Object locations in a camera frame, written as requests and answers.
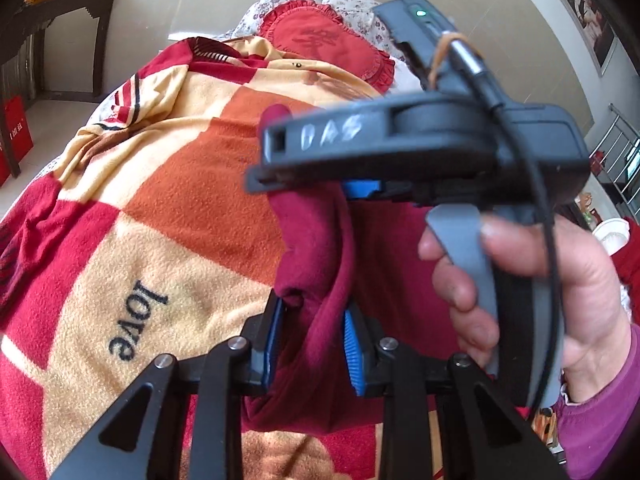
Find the framed picture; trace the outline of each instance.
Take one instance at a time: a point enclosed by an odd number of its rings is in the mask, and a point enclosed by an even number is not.
[[[596,0],[562,0],[580,29],[593,62],[604,73],[618,42],[609,20],[600,12]]]

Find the wooden furniture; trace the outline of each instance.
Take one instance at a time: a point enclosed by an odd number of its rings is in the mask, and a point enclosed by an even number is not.
[[[0,65],[18,54],[28,36],[34,34],[34,66],[37,99],[56,99],[63,101],[84,101],[99,103],[104,98],[103,75],[104,54],[107,43],[107,31],[113,0],[47,0],[34,6],[25,6],[18,10],[7,26],[0,32]],[[76,9],[86,9],[92,18],[98,18],[98,30],[95,35],[94,78],[92,92],[52,92],[44,89],[44,34],[45,28],[57,16]],[[4,96],[0,85],[0,146],[11,174],[20,174],[20,166],[11,146],[9,131],[4,117]]]

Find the wrist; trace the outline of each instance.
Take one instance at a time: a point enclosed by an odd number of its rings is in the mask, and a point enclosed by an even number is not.
[[[630,348],[631,325],[625,314],[620,316],[609,335],[593,344],[582,359],[564,370],[572,402],[586,402],[611,383],[625,365]]]

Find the white wall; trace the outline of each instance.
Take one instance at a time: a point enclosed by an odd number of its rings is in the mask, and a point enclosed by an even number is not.
[[[599,75],[582,33],[561,0],[531,0],[540,11],[574,67],[593,115],[588,136],[602,136],[613,103],[635,126],[640,126],[640,77],[621,44],[611,57],[604,75]]]

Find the hand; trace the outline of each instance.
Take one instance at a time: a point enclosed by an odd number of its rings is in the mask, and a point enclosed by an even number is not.
[[[562,217],[556,217],[555,235],[566,325],[562,368],[570,399],[584,402],[623,367],[631,346],[631,327],[620,303],[616,269],[599,241]],[[519,276],[547,275],[539,226],[524,227],[483,216],[481,241],[501,269]],[[450,304],[458,344],[485,366],[498,343],[499,330],[496,320],[476,305],[473,280],[451,263],[428,227],[418,254],[423,260],[438,260],[433,285]]]

